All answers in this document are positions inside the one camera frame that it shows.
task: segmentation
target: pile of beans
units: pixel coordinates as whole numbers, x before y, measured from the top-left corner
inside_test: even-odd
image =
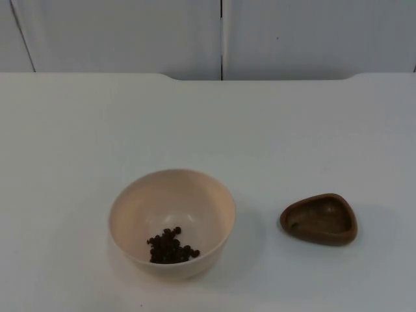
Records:
[[[147,240],[147,244],[151,245],[150,262],[152,263],[180,263],[189,261],[189,258],[196,258],[200,255],[199,250],[193,250],[189,245],[181,247],[175,237],[180,234],[182,229],[177,226],[173,230],[164,229],[162,236],[156,235]]]

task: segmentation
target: white bowl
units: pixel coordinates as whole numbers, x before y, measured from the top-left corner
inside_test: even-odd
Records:
[[[234,226],[235,204],[228,189],[206,174],[164,170],[129,185],[114,202],[110,234],[139,269],[163,278],[188,278],[211,267],[219,258]],[[146,241],[163,229],[180,226],[181,245],[200,256],[184,263],[150,263]]]

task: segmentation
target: brown dish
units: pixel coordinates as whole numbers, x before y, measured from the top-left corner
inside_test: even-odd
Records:
[[[340,246],[357,236],[354,212],[337,194],[317,195],[288,206],[280,224],[288,234],[317,244]]]

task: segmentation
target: bowl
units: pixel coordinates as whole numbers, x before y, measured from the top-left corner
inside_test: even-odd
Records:
[[[357,236],[356,216],[338,194],[321,194],[293,203],[280,216],[290,235],[317,244],[342,246]]]
[[[216,179],[193,170],[154,172],[130,184],[109,216],[115,244],[144,272],[160,278],[189,278],[215,264],[235,222],[235,204]],[[150,263],[147,240],[181,227],[181,245],[201,254],[187,262]]]

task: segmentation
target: bowl rim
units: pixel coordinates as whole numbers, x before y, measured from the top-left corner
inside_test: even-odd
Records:
[[[172,172],[172,171],[182,171],[182,172],[190,172],[193,174],[198,174],[198,175],[203,175],[204,177],[207,177],[208,179],[213,180],[215,183],[218,183],[228,194],[229,197],[231,198],[231,201],[233,203],[232,205],[232,211],[233,211],[233,220],[231,223],[231,227],[228,230],[228,233],[226,233],[225,237],[212,249],[210,249],[207,253],[201,254],[199,257],[197,258],[193,258],[191,260],[185,261],[185,262],[180,262],[180,263],[152,263],[149,261],[144,261],[144,260],[139,260],[136,257],[132,256],[129,252],[125,251],[119,244],[117,244],[116,239],[114,238],[112,231],[111,231],[111,216],[112,216],[112,212],[114,210],[114,204],[118,201],[119,197],[134,183],[136,183],[138,180],[143,179],[145,177],[148,177],[150,175],[153,174],[158,174],[161,172]],[[201,171],[197,171],[197,170],[193,170],[193,169],[186,169],[186,168],[170,168],[170,169],[162,169],[162,170],[157,170],[154,172],[149,172],[148,174],[142,175],[141,177],[139,177],[138,179],[134,180],[133,182],[131,182],[130,184],[128,184],[128,186],[126,186],[125,188],[123,188],[123,190],[119,193],[119,195],[117,195],[116,199],[113,201],[111,208],[110,208],[110,213],[109,213],[109,217],[107,220],[107,226],[110,232],[110,237],[111,237],[111,241],[117,246],[117,248],[123,252],[128,258],[130,258],[131,260],[137,262],[140,265],[148,265],[151,267],[159,267],[159,268],[172,268],[172,267],[182,267],[184,265],[188,265],[191,263],[195,263],[198,261],[203,260],[204,258],[208,257],[209,255],[213,254],[217,249],[219,249],[222,245],[225,244],[225,242],[228,240],[229,235],[231,234],[234,225],[235,225],[235,221],[237,218],[237,209],[236,209],[236,205],[235,205],[235,199],[233,197],[233,195],[231,194],[231,192],[229,191],[229,189],[223,184],[221,183],[219,180],[217,180],[214,177],[211,177],[208,174],[205,174]]]

